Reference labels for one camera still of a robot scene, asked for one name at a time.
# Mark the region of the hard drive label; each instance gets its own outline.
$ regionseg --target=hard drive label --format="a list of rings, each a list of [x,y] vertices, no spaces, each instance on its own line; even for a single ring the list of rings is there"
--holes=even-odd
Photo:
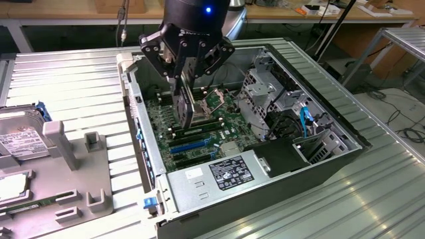
[[[14,157],[46,151],[35,130],[0,135],[0,143]]]
[[[214,181],[222,191],[254,180],[241,156],[213,163],[209,167]]]

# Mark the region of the green circuit board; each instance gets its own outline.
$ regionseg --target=green circuit board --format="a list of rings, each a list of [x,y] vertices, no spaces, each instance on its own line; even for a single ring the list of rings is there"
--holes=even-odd
[[[213,93],[207,97],[206,103],[210,109],[215,108],[219,104],[218,95]],[[209,132],[197,133],[195,127],[191,127],[186,131],[189,133],[193,132],[191,134],[194,134],[195,137],[201,136],[202,139],[209,139],[206,146],[189,149],[179,153],[170,153],[170,149],[175,146],[169,146],[169,144],[175,140],[175,138],[171,137],[169,128],[178,128],[178,124],[175,123],[177,120],[173,114],[174,107],[173,105],[161,106],[157,100],[147,100],[146,106],[162,162],[167,172],[203,163],[205,159],[209,161],[225,157],[225,154],[219,150],[219,146],[226,142],[234,141],[241,151],[247,145],[258,142],[249,128],[247,122],[245,121],[242,115],[235,111],[237,106],[233,103],[231,96],[229,94],[223,94],[223,104],[211,113],[211,119],[222,118],[222,121],[209,124],[211,128],[211,131]],[[190,159],[197,158],[203,158],[203,160],[199,162],[194,161],[183,167],[179,166],[181,162],[185,160],[189,162]]]

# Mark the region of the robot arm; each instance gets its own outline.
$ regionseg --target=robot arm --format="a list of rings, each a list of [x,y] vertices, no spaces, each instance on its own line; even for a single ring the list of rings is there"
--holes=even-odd
[[[139,38],[141,51],[171,85],[182,128],[191,124],[194,80],[210,75],[234,51],[221,33],[227,6],[229,0],[165,0],[159,31]]]

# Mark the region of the circuit board module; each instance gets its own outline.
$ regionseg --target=circuit board module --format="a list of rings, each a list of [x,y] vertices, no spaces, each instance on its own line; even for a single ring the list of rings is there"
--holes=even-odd
[[[203,102],[195,101],[197,113],[187,129],[178,126],[171,104],[163,105],[157,99],[146,101],[149,120],[167,172],[226,157],[258,142],[238,112],[233,96],[225,93],[211,89]],[[210,111],[206,117],[199,113],[205,111]]]

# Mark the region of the ribbed metal surface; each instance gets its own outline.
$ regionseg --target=ribbed metal surface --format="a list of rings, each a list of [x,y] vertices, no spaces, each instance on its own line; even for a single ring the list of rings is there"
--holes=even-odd
[[[235,45],[250,43],[270,43],[275,47],[373,148],[323,185],[199,238],[422,238],[423,165],[293,43],[282,39],[234,42]],[[115,49],[53,52],[18,55],[15,59],[18,67],[13,72],[6,104],[43,100],[53,118],[63,120],[69,138],[78,138],[93,130],[106,135],[117,212],[49,235],[49,238],[69,235],[77,238],[146,238],[154,233],[150,227],[139,230],[138,220],[147,216],[135,206],[142,199],[142,190],[122,118],[113,62],[118,52]],[[25,88],[29,86],[35,86],[37,90]]]
[[[425,61],[425,29],[413,28],[386,28],[382,36],[394,42],[402,49]]]
[[[281,39],[242,43],[274,46],[373,148],[323,185],[199,238],[423,238],[423,165],[293,43]]]

